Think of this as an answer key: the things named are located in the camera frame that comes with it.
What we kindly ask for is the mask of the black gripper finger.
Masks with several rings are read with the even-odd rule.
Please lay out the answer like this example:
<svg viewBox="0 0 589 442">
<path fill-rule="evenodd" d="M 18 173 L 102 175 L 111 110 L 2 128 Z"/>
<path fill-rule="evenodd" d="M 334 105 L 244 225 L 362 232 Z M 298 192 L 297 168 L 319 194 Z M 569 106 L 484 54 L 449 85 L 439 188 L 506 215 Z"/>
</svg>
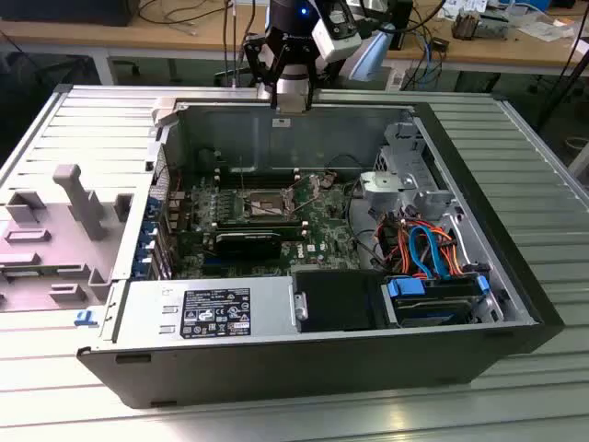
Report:
<svg viewBox="0 0 589 442">
<path fill-rule="evenodd" d="M 254 79 L 262 83 L 271 93 L 271 108 L 277 108 L 278 101 L 278 81 L 283 73 L 284 68 L 290 62 L 291 46 L 288 42 L 270 40 L 273 46 L 270 46 L 271 55 L 273 55 L 270 66 L 267 66 L 260 60 L 260 52 L 266 38 L 261 34 L 247 36 L 243 43 L 243 51 L 248 60 L 248 65 Z"/>
<path fill-rule="evenodd" d="M 317 58 L 320 52 L 314 42 L 304 43 L 301 49 L 303 65 L 307 76 L 306 110 L 310 111 L 313 105 L 316 83 L 318 80 Z"/>
</svg>

